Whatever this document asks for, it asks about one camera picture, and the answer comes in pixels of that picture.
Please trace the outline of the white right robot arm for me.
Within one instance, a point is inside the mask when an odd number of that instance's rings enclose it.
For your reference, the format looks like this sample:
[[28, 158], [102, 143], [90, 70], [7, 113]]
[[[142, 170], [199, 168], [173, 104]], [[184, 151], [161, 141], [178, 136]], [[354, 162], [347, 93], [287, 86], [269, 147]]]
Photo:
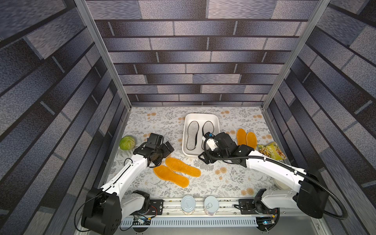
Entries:
[[288, 188], [284, 191], [261, 189], [254, 197], [251, 210], [258, 214], [272, 214], [278, 208], [299, 209], [313, 218], [322, 218], [328, 193], [308, 177], [309, 172], [273, 160], [247, 145], [237, 145], [231, 137], [222, 132], [210, 132], [203, 136], [203, 153], [199, 159], [206, 164], [223, 161], [262, 172]]

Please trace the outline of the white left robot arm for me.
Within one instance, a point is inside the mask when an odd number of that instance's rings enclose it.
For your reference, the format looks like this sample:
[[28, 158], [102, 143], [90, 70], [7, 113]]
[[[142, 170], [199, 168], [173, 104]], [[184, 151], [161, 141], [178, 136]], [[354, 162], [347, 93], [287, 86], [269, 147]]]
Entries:
[[144, 214], [150, 208], [150, 195], [134, 191], [125, 196], [133, 181], [148, 167], [161, 165], [174, 148], [162, 135], [152, 133], [146, 142], [137, 147], [125, 160], [123, 168], [99, 189], [91, 189], [82, 210], [82, 232], [93, 231], [100, 235], [113, 235], [123, 218], [135, 212]]

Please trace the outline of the grey felt insole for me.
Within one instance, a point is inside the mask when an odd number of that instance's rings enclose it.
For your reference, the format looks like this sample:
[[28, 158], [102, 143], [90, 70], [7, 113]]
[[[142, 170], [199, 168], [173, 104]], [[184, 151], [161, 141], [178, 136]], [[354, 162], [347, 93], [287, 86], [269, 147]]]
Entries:
[[205, 134], [207, 133], [213, 133], [214, 131], [214, 125], [211, 121], [206, 121], [202, 127], [202, 135], [203, 137], [205, 136]]
[[187, 129], [187, 150], [194, 150], [197, 145], [197, 134], [199, 130], [199, 124], [197, 121], [192, 121]]

